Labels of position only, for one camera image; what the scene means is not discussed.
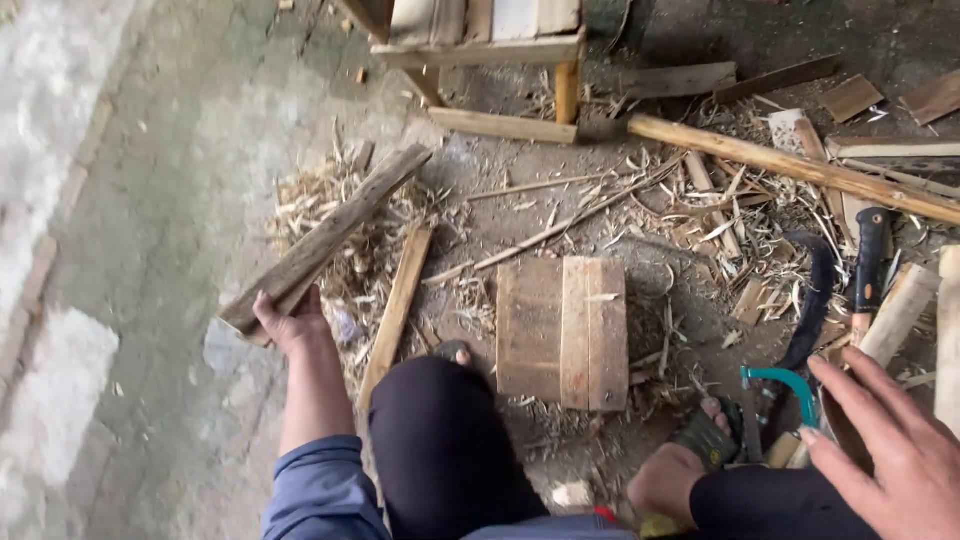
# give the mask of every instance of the sandal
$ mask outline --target sandal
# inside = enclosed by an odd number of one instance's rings
[[[450,339],[438,345],[430,355],[439,356],[456,364],[458,363],[457,353],[460,353],[461,351],[467,351],[467,354],[470,354],[470,347],[467,345],[467,342],[459,339]],[[471,356],[470,363],[467,364],[467,367],[469,367],[472,363],[473,358]]]
[[[684,420],[684,425],[674,431],[667,442],[677,443],[694,452],[704,463],[708,473],[715,473],[724,465],[733,462],[740,452],[743,440],[743,415],[740,407],[729,398],[717,398],[721,412],[727,416],[732,436],[727,435],[697,405]]]

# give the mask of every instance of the blue sleeve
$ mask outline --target blue sleeve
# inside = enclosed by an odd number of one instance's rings
[[[361,445],[359,437],[333,435],[281,457],[274,496],[263,512],[264,540],[390,540],[376,489],[363,472]]]

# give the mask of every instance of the small wooden box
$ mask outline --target small wooden box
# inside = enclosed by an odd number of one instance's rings
[[[497,390],[564,407],[627,405],[626,283],[616,258],[526,259],[497,274]]]

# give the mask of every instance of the blue jacket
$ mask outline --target blue jacket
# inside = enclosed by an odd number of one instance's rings
[[[263,513],[265,540],[322,538],[390,540],[376,506],[376,489],[363,472],[362,443],[334,435],[281,457],[274,470],[274,496]],[[626,540],[636,538],[597,515],[550,516],[513,525],[481,528],[480,538]]]

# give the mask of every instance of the foot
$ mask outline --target foot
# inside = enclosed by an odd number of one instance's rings
[[[473,357],[470,355],[470,349],[467,343],[458,339],[451,339],[441,343],[434,350],[433,354],[456,362],[464,367],[469,367],[473,362]]]
[[[707,398],[700,407],[726,435],[730,420],[719,400]],[[636,510],[664,514],[678,525],[695,528],[690,512],[690,493],[697,480],[707,474],[698,455],[677,443],[666,443],[651,455],[627,486],[627,497]]]

